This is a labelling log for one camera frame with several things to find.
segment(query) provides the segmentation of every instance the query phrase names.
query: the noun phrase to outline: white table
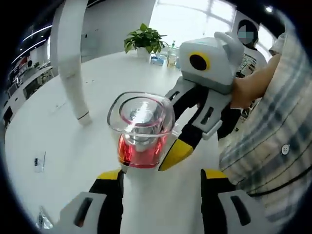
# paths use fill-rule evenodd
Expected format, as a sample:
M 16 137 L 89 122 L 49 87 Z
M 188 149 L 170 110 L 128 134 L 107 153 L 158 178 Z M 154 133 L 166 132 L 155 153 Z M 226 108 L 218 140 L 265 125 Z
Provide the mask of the white table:
M 6 112 L 6 110 L 11 107 L 12 109 L 12 118 L 15 116 L 15 114 L 17 113 L 17 111 L 19 110 L 19 108 L 26 102 L 26 97 L 24 95 L 24 89 L 35 79 L 37 79 L 38 77 L 40 77 L 42 74 L 46 73 L 46 72 L 50 72 L 52 77 L 53 73 L 52 73 L 52 68 L 53 67 L 45 67 L 42 68 L 41 70 L 37 71 L 35 74 L 33 74 L 30 78 L 28 78 L 14 93 L 13 95 L 8 99 L 8 102 L 6 103 L 6 105 L 4 106 L 3 110 L 2 110 L 2 114 L 1 117 L 3 117 L 4 113 Z
M 119 167 L 117 146 L 106 123 L 109 107 L 119 94 L 165 95 L 179 76 L 179 70 L 148 64 L 133 53 L 82 64 L 83 89 L 93 119 L 86 127 L 75 119 L 59 76 L 36 91 L 21 106 L 5 136 L 9 177 L 31 219 L 43 205 L 56 222 L 60 210 L 81 191 L 88 191 L 100 173 Z M 194 111 L 184 113 L 178 123 L 185 124 Z M 34 158 L 44 151 L 44 173 L 35 173 Z M 218 155 L 214 135 L 170 170 L 129 173 L 145 174 L 145 180 L 137 184 L 134 179 L 130 185 L 125 178 L 121 233 L 202 233 L 200 169 L 218 168 Z

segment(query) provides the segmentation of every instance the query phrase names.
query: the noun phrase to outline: person's hand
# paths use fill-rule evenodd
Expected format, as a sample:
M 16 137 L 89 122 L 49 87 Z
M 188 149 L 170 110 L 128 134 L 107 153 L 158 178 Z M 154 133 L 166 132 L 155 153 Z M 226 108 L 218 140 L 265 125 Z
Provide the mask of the person's hand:
M 248 79 L 235 78 L 233 81 L 231 108 L 249 108 L 251 95 Z

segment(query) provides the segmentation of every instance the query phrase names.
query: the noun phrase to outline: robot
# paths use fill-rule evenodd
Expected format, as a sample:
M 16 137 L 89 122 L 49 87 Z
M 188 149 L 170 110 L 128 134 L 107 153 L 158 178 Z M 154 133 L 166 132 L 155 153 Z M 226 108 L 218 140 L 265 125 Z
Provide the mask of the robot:
M 60 221 L 47 233 L 119 234 L 124 208 L 123 180 L 129 169 L 166 171 L 189 157 L 201 140 L 221 126 L 221 111 L 231 101 L 243 45 L 227 34 L 182 43 L 182 76 L 165 97 L 142 92 L 120 95 L 107 122 L 118 142 L 121 169 L 101 174 L 88 193 L 75 197 L 60 213 Z M 172 141 L 175 121 L 197 104 L 198 110 Z M 161 153 L 167 154 L 160 163 Z M 201 213 L 204 232 L 221 234 L 273 231 L 264 209 L 244 191 L 235 190 L 218 170 L 200 171 Z

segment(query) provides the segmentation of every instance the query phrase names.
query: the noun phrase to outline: person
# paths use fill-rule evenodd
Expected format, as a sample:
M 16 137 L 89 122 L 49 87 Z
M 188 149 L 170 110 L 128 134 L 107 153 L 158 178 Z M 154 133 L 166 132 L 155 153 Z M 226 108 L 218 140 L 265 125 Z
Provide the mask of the person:
M 240 42 L 244 45 L 244 55 L 241 65 L 239 66 L 236 77 L 244 78 L 251 75 L 255 70 L 263 68 L 267 65 L 264 56 L 255 48 L 259 40 L 258 29 L 251 21 L 244 19 L 238 24 L 237 35 L 231 35 L 232 37 L 238 37 Z M 239 117 L 241 116 L 242 109 L 231 109 L 230 105 L 227 105 L 222 113 L 221 120 L 222 126 L 218 129 L 218 139 L 226 137 L 230 134 L 236 126 Z
M 220 155 L 220 169 L 277 228 L 293 217 L 312 177 L 312 68 L 295 31 L 286 32 L 266 67 L 234 79 L 231 107 L 262 99 Z

